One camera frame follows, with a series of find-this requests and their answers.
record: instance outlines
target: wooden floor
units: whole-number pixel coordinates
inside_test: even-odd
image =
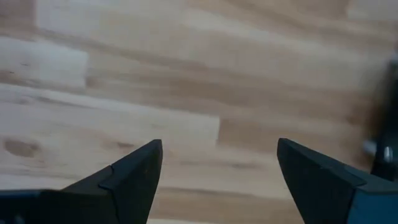
[[[0,188],[60,189],[161,138],[149,223],[302,223],[278,138],[370,166],[398,29],[355,9],[0,0]]]

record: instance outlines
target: black plastic part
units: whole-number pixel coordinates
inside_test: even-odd
[[[0,191],[0,223],[144,224],[161,165],[162,142],[154,140],[61,191]]]
[[[306,224],[346,223],[354,189],[365,182],[345,165],[288,139],[278,142],[278,160]]]
[[[113,175],[100,183],[112,193],[120,224],[146,223],[162,166],[162,142],[154,140],[112,164]]]
[[[398,63],[392,62],[388,74],[393,77],[388,105],[383,116],[381,130],[376,136],[376,156],[371,174],[390,181],[398,180]],[[392,159],[386,161],[384,149],[390,147]]]

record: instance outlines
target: black pointed tip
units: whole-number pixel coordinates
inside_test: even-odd
[[[280,139],[278,160],[305,223],[345,223],[354,188],[363,180],[335,159]]]

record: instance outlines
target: black object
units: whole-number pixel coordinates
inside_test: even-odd
[[[144,224],[161,166],[162,141],[153,140],[63,190],[0,191],[0,223]]]
[[[387,71],[393,79],[388,94],[381,130],[376,136],[376,154],[371,173],[390,181],[398,180],[398,62],[393,60]]]
[[[280,139],[284,179],[306,224],[398,223],[398,185]]]

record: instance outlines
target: wood knot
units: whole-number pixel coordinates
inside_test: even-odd
[[[3,140],[3,146],[6,151],[21,157],[29,157],[32,158],[38,153],[41,149],[39,144],[32,141],[21,141],[20,139],[11,139],[7,138]]]

